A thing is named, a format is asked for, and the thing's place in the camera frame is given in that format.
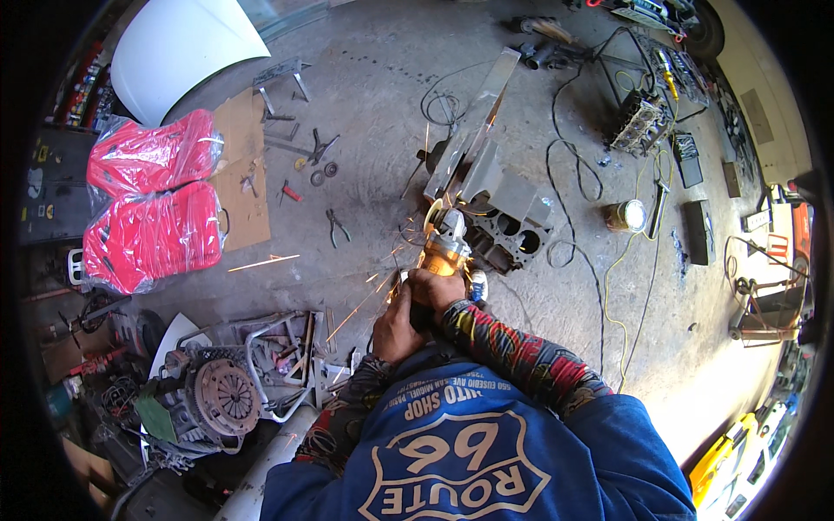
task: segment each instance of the plastic wrap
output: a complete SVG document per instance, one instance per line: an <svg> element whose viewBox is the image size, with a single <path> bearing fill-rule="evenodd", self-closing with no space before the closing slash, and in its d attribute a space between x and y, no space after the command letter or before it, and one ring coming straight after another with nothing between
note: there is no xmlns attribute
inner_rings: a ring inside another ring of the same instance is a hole
<svg viewBox="0 0 834 521"><path fill-rule="evenodd" d="M116 197L84 233L88 284L148 293L162 278L214 266L223 246L219 212L214 187L203 181Z"/></svg>
<svg viewBox="0 0 834 521"><path fill-rule="evenodd" d="M93 207L101 207L105 194L150 194L207 179L222 151L223 137L214 131L214 113L208 110L159 128L111 116L87 165Z"/></svg>

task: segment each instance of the patterned sleeve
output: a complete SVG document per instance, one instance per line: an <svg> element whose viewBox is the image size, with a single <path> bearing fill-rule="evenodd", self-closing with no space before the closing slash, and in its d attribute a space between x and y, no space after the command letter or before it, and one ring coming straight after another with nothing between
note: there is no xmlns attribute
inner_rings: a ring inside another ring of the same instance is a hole
<svg viewBox="0 0 834 521"><path fill-rule="evenodd" d="M452 341L563 420L594 398L613 394L602 377L558 344L509 328L468 300L443 315Z"/></svg>
<svg viewBox="0 0 834 521"><path fill-rule="evenodd" d="M393 365L373 354L362 358L354 375L304 436L293 461L317 463L341 477L365 418L389 387L393 373Z"/></svg>

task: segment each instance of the screwdriver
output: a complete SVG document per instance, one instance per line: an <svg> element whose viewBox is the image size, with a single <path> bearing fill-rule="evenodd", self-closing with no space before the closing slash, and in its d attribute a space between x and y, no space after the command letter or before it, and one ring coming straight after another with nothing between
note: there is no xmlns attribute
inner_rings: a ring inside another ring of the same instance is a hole
<svg viewBox="0 0 834 521"><path fill-rule="evenodd" d="M657 55L661 57L661 63L663 63L663 79L666 80L666 85L669 86L672 97L675 101L678 101L677 87L675 87L675 81L672 79L672 68L669 65L669 58L666 57L663 49L657 49Z"/></svg>

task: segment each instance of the angle grinder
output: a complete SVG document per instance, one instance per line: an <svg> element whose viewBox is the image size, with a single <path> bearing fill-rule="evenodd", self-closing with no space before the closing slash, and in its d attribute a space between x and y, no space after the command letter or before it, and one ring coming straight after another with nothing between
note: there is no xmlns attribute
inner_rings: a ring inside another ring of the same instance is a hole
<svg viewBox="0 0 834 521"><path fill-rule="evenodd" d="M420 268L444 277L459 273L472 254L472 248L464 240L466 224L463 213L454 208L443 208L443 199L437 199L425 216L423 231L426 232L426 240ZM435 311L429 296L415 289L412 299L412 327L418 332L432 330Z"/></svg>
<svg viewBox="0 0 834 521"><path fill-rule="evenodd" d="M425 216L423 231L426 232L425 255L420 267L443 276L458 273L472 254L472 248L464 240L464 214L454 208L443 208L443 199L437 199Z"/></svg>

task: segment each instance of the shoe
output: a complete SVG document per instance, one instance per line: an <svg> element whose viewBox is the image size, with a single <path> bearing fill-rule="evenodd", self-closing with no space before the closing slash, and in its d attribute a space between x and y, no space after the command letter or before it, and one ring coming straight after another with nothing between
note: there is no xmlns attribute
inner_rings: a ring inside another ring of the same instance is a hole
<svg viewBox="0 0 834 521"><path fill-rule="evenodd" d="M490 294L490 286L486 280L486 273L476 269L470 273L470 278L472 280L472 284L470 285L470 300L472 302L478 302L480 300L486 302L486 298Z"/></svg>

